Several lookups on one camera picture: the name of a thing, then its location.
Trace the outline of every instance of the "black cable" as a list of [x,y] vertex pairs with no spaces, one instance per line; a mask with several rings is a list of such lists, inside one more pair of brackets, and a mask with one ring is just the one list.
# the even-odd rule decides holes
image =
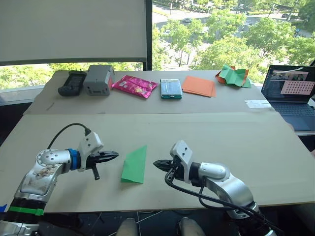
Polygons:
[[206,195],[203,195],[203,194],[200,194],[200,193],[197,193],[197,192],[193,192],[193,191],[190,191],[188,189],[184,189],[182,187],[179,187],[177,185],[174,185],[173,184],[173,180],[174,180],[174,177],[175,177],[175,170],[173,168],[171,168],[167,174],[165,175],[165,182],[167,185],[169,185],[170,187],[172,188],[175,188],[181,192],[184,192],[184,193],[187,193],[187,194],[190,194],[190,195],[193,195],[193,196],[196,196],[196,197],[199,197],[199,198],[203,198],[203,199],[206,199],[206,200],[209,200],[209,201],[212,201],[212,202],[215,202],[215,203],[219,203],[219,204],[222,204],[224,206],[228,206],[228,207],[231,207],[232,209],[237,209],[245,214],[247,214],[249,217],[252,217],[254,218],[255,220],[257,220],[258,222],[260,222],[261,224],[266,224],[268,225],[271,229],[275,230],[275,231],[278,231],[280,232],[282,235],[284,235],[284,232],[279,229],[278,227],[276,227],[275,225],[273,225],[270,221],[266,220],[264,216],[262,216],[261,214],[259,214],[258,212],[254,211],[253,209],[250,209],[248,207],[245,207],[245,206],[238,206],[238,205],[235,205],[235,204],[232,204],[232,203],[229,203],[229,202],[226,202],[226,201],[222,201],[220,199],[216,199],[216,198],[212,198],[212,197],[209,197],[209,196],[206,196]]
[[60,130],[55,136],[54,138],[52,139],[52,141],[50,142],[50,144],[48,145],[47,149],[50,149],[52,144],[54,143],[54,141],[56,140],[56,138],[67,128],[73,126],[73,125],[79,125],[79,126],[82,126],[84,129],[85,129],[85,136],[87,136],[91,130],[89,128],[87,128],[85,125],[83,124],[80,124],[80,123],[72,123],[72,124],[69,124],[67,125],[66,127],[64,127],[62,130]]
[[[199,194],[202,194],[203,189],[204,189],[204,186],[202,186],[202,187],[200,188]],[[198,199],[199,199],[200,204],[202,204],[205,208],[208,208],[208,209],[212,209],[212,210],[224,210],[224,211],[225,211],[225,210],[234,210],[232,207],[226,207],[226,206],[221,206],[221,207],[219,207],[219,206],[210,206],[210,205],[205,204],[205,203],[202,201],[202,198],[201,198],[201,197],[199,197]]]

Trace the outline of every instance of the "orange paper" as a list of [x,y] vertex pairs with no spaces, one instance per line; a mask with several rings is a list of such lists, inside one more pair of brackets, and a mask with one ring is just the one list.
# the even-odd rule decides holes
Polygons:
[[207,97],[216,97],[215,83],[195,76],[186,76],[182,85],[183,92],[199,94]]

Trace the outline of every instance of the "table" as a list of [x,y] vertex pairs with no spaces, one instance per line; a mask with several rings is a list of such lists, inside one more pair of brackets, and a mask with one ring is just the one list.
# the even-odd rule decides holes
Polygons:
[[[196,197],[164,183],[153,166],[170,159],[179,139],[193,150],[196,162],[221,162],[251,189],[260,205],[314,202],[315,160],[276,112],[195,114],[24,115],[0,147],[0,206],[10,204],[22,177],[53,136],[69,123],[97,132],[105,150],[120,156],[91,170],[59,176],[46,212],[92,212],[199,208]],[[77,148],[81,127],[66,130],[52,148]],[[120,183],[126,154],[147,145],[143,184]],[[183,182],[177,184],[196,191]]]
[[58,94],[68,77],[67,71],[57,71],[45,85],[24,114],[164,114],[164,113],[208,113],[249,112],[245,100],[265,99],[254,85],[252,88],[225,86],[215,79],[218,71],[116,71],[115,81],[128,74],[159,82],[161,78],[179,79],[187,75],[214,80],[217,97],[208,98],[184,93],[181,100],[162,100],[160,87],[154,89],[146,100],[114,89],[110,96],[89,96],[81,91],[78,97],[62,97]]

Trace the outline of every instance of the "floor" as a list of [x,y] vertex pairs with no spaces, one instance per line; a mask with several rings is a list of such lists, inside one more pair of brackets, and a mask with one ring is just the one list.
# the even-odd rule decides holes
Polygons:
[[[0,145],[22,117],[30,103],[0,107]],[[315,149],[313,137],[303,137],[301,141],[309,150]],[[262,207],[262,213],[276,223],[287,236],[311,236],[312,233],[295,214],[293,206]],[[237,236],[236,225],[225,212],[209,209],[166,210],[156,212],[105,212],[82,214],[45,214],[40,223],[40,235],[85,235],[110,236],[116,232],[121,222],[128,218],[141,220],[139,235],[175,236],[176,224],[182,217],[194,219],[207,236]]]

